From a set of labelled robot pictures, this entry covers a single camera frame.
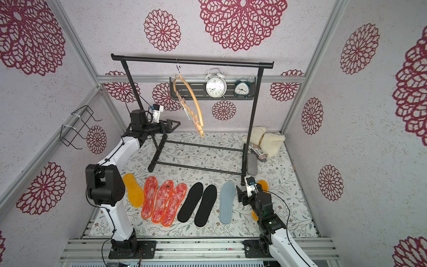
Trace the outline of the white grey insole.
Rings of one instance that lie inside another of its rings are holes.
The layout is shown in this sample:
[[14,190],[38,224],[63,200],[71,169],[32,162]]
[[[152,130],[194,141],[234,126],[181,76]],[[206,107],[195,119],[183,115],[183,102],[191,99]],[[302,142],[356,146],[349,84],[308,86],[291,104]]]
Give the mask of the white grey insole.
[[220,191],[220,213],[219,220],[222,224],[228,225],[232,221],[232,210],[236,188],[233,182],[226,182]]

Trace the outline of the yellow trimmed white insole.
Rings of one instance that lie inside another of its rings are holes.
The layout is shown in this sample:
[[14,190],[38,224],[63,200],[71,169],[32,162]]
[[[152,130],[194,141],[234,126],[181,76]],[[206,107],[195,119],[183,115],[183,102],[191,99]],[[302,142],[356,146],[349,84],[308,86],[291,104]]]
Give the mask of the yellow trimmed white insole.
[[[262,191],[268,191],[269,190],[269,184],[268,184],[267,181],[265,181],[265,180],[259,180],[257,183],[261,186]],[[256,214],[256,212],[254,210],[252,210],[251,215],[252,215],[252,218],[255,221],[259,220],[259,217],[257,216],[257,214]]]

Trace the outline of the black shoe insole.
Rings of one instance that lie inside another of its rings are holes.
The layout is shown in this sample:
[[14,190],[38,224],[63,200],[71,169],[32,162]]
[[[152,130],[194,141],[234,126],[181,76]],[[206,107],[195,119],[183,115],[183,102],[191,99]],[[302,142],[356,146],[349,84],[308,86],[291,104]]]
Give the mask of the black shoe insole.
[[199,203],[203,194],[203,184],[201,182],[195,183],[189,190],[184,204],[182,205],[177,219],[181,223],[187,222],[192,216],[197,204]]
[[195,225],[197,227],[204,227],[209,219],[209,216],[211,214],[212,208],[216,202],[217,199],[217,188],[215,185],[209,185],[201,199],[201,203],[199,206],[199,209],[195,215]]

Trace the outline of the red orange insole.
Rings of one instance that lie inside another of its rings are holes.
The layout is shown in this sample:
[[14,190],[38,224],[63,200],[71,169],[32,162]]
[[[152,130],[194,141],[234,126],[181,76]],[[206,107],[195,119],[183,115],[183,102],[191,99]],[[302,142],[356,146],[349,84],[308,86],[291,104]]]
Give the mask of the red orange insole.
[[157,189],[157,179],[154,176],[148,177],[143,189],[145,200],[141,210],[141,218],[148,219],[152,215]]

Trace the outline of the orange trimmed white insole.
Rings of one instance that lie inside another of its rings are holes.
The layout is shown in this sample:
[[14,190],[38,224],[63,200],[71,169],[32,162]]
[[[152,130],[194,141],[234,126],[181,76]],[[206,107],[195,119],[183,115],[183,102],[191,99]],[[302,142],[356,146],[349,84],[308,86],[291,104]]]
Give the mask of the orange trimmed white insole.
[[186,193],[187,185],[185,183],[178,184],[178,186],[173,190],[161,221],[162,226],[170,227],[172,225],[173,221],[175,220],[177,210],[185,198]]

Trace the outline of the yellow shoe insole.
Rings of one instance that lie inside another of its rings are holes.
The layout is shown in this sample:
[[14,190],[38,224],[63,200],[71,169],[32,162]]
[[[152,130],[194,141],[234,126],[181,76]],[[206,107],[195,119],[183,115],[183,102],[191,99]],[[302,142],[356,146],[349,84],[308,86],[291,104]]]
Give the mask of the yellow shoe insole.
[[145,194],[142,187],[137,183],[135,176],[133,174],[125,174],[122,180],[126,187],[130,204],[135,208],[142,207],[145,201]]

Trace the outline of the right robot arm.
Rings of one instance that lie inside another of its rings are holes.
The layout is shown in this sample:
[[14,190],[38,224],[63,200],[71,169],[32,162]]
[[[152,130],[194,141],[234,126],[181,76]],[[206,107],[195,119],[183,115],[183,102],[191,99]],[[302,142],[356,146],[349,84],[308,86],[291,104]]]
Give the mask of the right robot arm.
[[259,250],[271,256],[282,267],[315,267],[309,256],[301,249],[284,223],[274,212],[271,193],[261,188],[250,193],[237,189],[238,201],[250,205],[258,217],[260,228]]

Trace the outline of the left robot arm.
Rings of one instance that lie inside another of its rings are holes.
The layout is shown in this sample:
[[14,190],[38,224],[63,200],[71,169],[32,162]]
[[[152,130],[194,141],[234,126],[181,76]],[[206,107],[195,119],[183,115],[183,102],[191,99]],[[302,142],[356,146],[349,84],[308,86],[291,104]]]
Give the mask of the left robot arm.
[[[112,252],[121,257],[133,257],[139,252],[136,232],[130,224],[124,204],[125,184],[120,170],[127,160],[151,137],[155,143],[156,153],[149,165],[149,171],[153,171],[156,161],[159,159],[167,140],[167,135],[172,133],[180,125],[180,121],[160,120],[149,122],[145,110],[134,110],[130,114],[131,123],[121,136],[119,144],[97,164],[89,164],[86,167],[86,197],[93,200],[94,204],[104,208],[107,213],[107,221],[112,228],[111,238]],[[159,144],[155,135],[162,134]]]

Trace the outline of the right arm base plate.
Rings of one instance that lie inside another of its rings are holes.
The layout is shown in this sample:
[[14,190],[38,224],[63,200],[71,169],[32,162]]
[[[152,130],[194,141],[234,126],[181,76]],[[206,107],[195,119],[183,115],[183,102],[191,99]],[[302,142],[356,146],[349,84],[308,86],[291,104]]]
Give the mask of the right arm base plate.
[[247,239],[242,242],[246,258],[272,258],[269,242],[263,239]]

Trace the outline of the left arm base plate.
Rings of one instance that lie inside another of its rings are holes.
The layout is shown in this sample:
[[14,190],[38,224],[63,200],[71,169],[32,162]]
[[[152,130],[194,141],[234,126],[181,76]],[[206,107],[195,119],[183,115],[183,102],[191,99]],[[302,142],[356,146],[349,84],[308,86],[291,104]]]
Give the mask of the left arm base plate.
[[115,241],[112,240],[109,259],[153,259],[156,241]]

